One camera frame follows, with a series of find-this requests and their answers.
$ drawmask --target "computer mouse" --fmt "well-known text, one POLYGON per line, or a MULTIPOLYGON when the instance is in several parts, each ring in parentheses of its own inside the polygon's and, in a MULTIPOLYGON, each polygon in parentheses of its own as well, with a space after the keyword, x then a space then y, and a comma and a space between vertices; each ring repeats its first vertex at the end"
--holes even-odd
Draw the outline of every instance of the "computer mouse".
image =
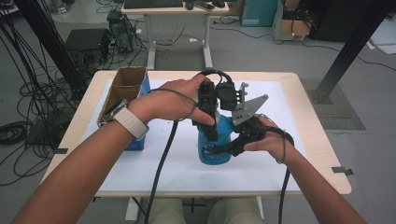
POLYGON ((225 7, 225 3, 224 2, 222 2, 222 1, 213 1, 212 2, 212 5, 213 6, 215 6, 215 7, 225 7))
POLYGON ((192 10, 194 8, 194 2, 186 2, 186 9, 192 10))

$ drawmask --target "beige pants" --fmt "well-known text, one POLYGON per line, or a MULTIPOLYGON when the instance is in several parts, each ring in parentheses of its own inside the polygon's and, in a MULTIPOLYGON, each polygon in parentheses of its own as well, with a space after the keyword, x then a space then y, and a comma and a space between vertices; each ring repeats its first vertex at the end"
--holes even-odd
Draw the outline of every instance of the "beige pants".
MULTIPOLYGON (((155 199, 149 218, 150 224, 185 224, 180 199, 155 199)), ((210 211, 208 224, 262 224, 256 198, 225 198, 210 211)))

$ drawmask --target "forearm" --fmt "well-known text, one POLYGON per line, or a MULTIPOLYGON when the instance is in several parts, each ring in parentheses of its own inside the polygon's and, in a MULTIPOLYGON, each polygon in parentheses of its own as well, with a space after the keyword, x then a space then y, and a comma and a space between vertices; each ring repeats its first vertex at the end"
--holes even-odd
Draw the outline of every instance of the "forearm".
POLYGON ((355 209, 296 149, 288 151, 286 165, 319 223, 365 223, 355 209))
POLYGON ((14 222, 75 223, 132 138, 116 121, 102 127, 43 181, 14 222))

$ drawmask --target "bottle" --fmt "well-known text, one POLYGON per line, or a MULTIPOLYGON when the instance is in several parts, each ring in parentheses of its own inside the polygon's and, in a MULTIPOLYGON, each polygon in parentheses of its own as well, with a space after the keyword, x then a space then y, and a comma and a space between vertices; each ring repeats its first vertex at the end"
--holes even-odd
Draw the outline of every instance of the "bottle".
POLYGON ((202 131, 201 125, 198 125, 198 155, 202 163, 208 165, 220 165, 231 159, 231 154, 223 152, 219 155, 213 155, 210 149, 216 146, 225 146, 231 142, 231 133, 233 132, 233 123, 231 119, 221 115, 216 111, 216 123, 218 132, 218 141, 209 142, 202 131))

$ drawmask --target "watch strap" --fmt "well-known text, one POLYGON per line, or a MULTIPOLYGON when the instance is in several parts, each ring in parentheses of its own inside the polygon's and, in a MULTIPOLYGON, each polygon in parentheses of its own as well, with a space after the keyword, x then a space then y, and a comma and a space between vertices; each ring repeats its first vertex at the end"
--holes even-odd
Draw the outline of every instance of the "watch strap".
POLYGON ((148 127, 126 107, 120 110, 114 119, 137 139, 143 137, 148 130, 148 127))

